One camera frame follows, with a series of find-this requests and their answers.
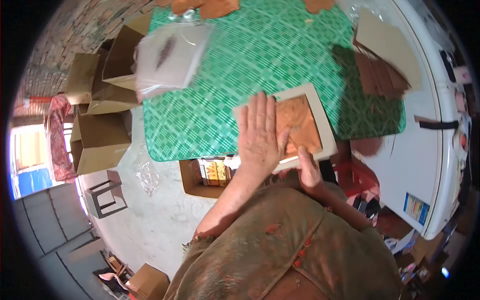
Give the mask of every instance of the green checkered tablecloth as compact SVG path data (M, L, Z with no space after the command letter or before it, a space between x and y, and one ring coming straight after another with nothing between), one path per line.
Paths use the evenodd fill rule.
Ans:
M312 82L338 140L402 132L402 101L366 96L351 46L350 21L335 6L310 14L301 0L241 0L216 25L191 87L143 102L145 138L155 161L237 151L232 107ZM150 32L170 23L155 8Z

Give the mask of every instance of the plastic bag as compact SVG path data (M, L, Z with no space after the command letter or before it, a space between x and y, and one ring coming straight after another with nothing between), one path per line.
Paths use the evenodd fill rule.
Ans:
M152 195L154 190L158 187L160 175L157 173L153 160L143 145L140 148L140 153L133 162L135 176L140 180L142 186L149 196Z
M383 22L390 22L384 0L336 0L336 3L355 26L359 21L360 8L368 9Z
M137 91L149 97L188 87L213 29L202 21L171 23L145 36L137 49Z

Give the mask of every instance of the red cloth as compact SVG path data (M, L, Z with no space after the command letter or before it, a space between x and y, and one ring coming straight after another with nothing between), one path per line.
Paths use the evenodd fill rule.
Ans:
M77 173L68 157L63 136L63 123L70 108L71 105L64 94L52 98L45 123L45 136L50 153L50 176L56 181L72 183Z

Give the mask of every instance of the hand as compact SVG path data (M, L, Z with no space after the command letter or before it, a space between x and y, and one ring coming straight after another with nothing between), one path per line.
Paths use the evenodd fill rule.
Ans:
M318 164L313 160L313 156L307 148L300 146L298 149L300 165L297 167L300 184L302 188L309 192L323 183Z
M239 155L241 169L263 181L282 159L290 128L276 135L276 103L264 92L250 97L239 119Z

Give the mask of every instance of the concrete floor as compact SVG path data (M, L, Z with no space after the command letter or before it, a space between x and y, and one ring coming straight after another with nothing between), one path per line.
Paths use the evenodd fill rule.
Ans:
M160 175L159 187L148 196L134 174L134 162L145 144L142 107L132 109L132 118L132 145L114 169L121 178L128 208L103 219L90 218L108 248L132 271L148 263L171 279L181 264L182 244L192 239L198 223L215 199L186 195L177 161L153 162ZM79 177L82 189L106 180L106 171ZM99 202L109 203L112 197L107 192L100 195ZM103 212L123 206L121 200L116 202Z

